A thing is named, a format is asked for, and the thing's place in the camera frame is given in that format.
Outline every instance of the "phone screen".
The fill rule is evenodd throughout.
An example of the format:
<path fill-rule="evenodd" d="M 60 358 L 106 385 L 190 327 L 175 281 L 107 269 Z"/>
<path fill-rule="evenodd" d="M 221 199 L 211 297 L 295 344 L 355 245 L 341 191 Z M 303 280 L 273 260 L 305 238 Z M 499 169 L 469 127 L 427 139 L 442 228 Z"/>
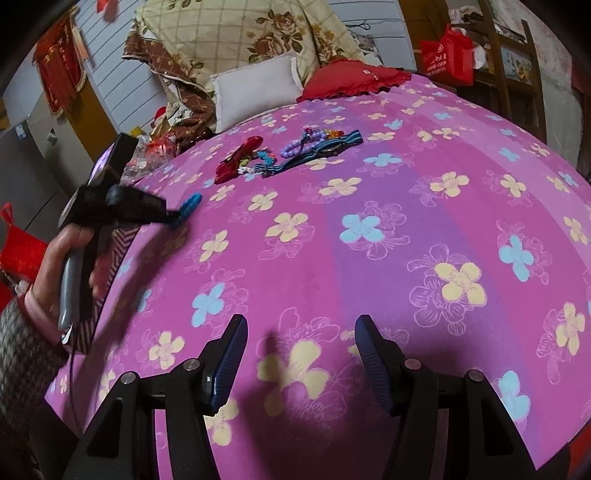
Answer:
<path fill-rule="evenodd" d="M 107 165 L 107 161 L 109 160 L 109 156 L 113 151 L 113 145 L 107 148 L 103 154 L 99 157 L 96 161 L 95 166 L 92 167 L 92 171 L 90 172 L 90 177 L 88 179 L 87 185 L 91 185 L 92 181 L 99 177 L 100 173 Z"/>

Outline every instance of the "pink cuff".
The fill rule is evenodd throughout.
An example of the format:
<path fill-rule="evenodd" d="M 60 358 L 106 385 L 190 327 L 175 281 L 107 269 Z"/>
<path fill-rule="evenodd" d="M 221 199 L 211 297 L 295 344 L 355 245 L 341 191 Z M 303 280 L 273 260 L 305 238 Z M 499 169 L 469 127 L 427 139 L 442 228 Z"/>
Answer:
<path fill-rule="evenodd" d="M 57 345 L 61 341 L 61 333 L 57 325 L 51 321 L 47 313 L 41 308 L 39 302 L 33 295 L 33 289 L 29 288 L 25 294 L 25 310 L 35 329 L 45 337 L 52 345 Z"/>

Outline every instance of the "pink floral bedsheet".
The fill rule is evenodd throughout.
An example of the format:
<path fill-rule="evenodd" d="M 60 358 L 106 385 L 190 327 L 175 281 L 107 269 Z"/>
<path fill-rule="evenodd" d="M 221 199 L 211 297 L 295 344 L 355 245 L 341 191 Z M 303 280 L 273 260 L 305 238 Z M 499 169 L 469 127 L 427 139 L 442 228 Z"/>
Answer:
<path fill-rule="evenodd" d="M 213 184 L 248 136 L 279 152 L 304 126 L 365 142 Z M 427 79 L 253 119 L 139 186 L 170 207 L 204 201 L 174 232 L 140 229 L 91 353 L 47 394 L 68 422 L 72 389 L 88 422 L 124 371 L 170 370 L 234 313 L 248 345 L 230 401 L 206 419 L 222 479 L 381 477 L 394 430 L 355 346 L 364 313 L 436 371 L 481 369 L 537 466 L 589 418 L 591 189 L 530 134 Z"/>

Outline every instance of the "red banner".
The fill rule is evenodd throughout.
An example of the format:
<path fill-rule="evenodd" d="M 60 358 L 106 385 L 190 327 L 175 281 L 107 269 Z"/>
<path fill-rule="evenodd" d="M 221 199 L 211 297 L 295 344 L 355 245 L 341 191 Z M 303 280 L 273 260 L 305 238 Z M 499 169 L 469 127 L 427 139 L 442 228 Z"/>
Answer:
<path fill-rule="evenodd" d="M 70 12 L 37 42 L 33 63 L 37 64 L 51 113 L 59 116 L 69 111 L 86 80 L 76 52 Z"/>

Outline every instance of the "handheld device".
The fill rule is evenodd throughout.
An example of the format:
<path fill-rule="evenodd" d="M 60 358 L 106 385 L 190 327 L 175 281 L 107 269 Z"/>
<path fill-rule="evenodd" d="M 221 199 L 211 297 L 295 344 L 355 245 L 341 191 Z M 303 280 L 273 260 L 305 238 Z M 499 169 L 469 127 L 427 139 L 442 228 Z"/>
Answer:
<path fill-rule="evenodd" d="M 92 317 L 93 298 L 88 279 L 95 261 L 109 243 L 113 230 L 122 225 L 166 223 L 177 226 L 196 208 L 201 195 L 191 197 L 180 210 L 167 210 L 166 200 L 133 187 L 119 185 L 125 164 L 138 141 L 120 134 L 96 162 L 86 185 L 76 190 L 61 214 L 59 229 L 70 223 L 95 230 L 86 248 L 69 253 L 60 291 L 58 328 L 68 340 L 70 328 Z"/>

